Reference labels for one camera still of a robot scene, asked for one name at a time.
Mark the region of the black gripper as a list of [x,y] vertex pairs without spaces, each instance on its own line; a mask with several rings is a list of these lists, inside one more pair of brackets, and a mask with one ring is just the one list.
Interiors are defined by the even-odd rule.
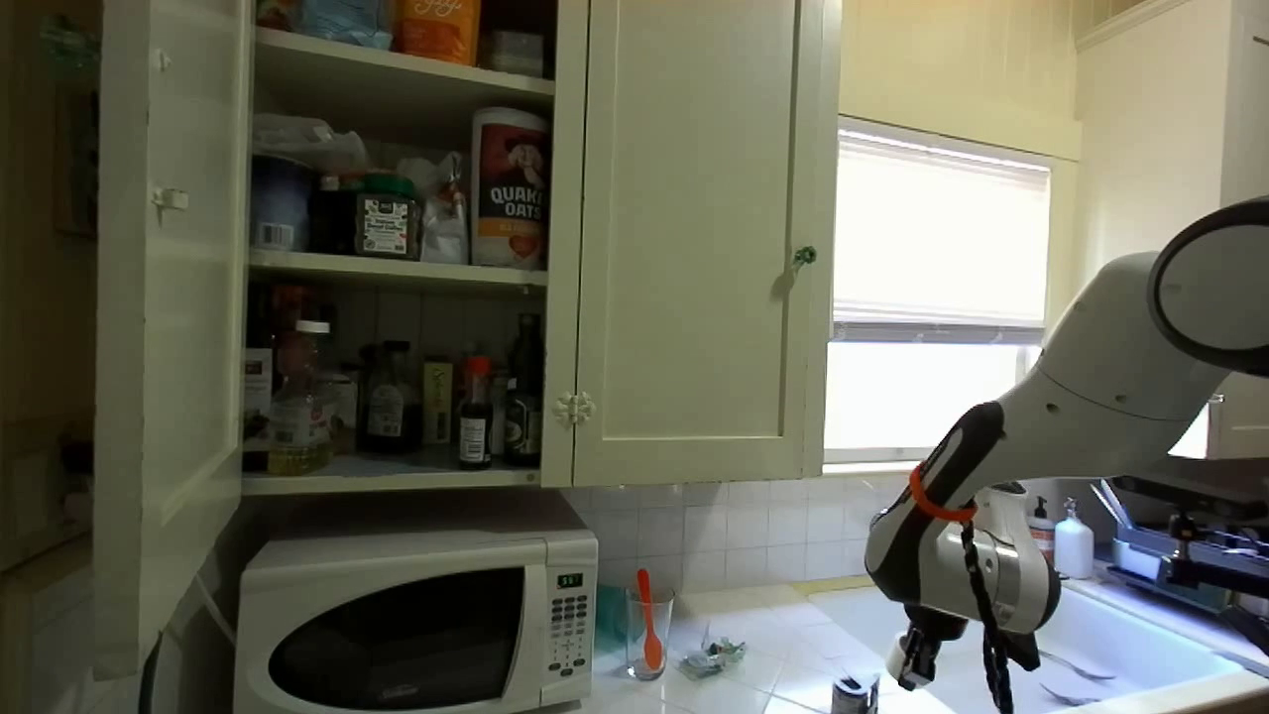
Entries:
[[927,608],[908,608],[908,628],[889,652],[889,676],[902,690],[918,690],[935,679],[935,660],[942,643],[955,643],[964,635],[964,618],[927,610]]

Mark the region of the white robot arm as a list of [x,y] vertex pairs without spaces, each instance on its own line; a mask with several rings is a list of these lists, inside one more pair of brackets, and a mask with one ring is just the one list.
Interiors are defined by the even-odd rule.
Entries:
[[1106,263],[1029,372],[971,406],[868,524],[864,570],[902,608],[889,676],[927,686],[942,643],[984,628],[984,676],[1009,706],[1007,667],[1035,672],[1035,632],[1061,585],[1039,550],[1023,482],[1183,475],[1169,450],[1230,372],[1259,376],[1269,201],[1183,228],[1163,249]]

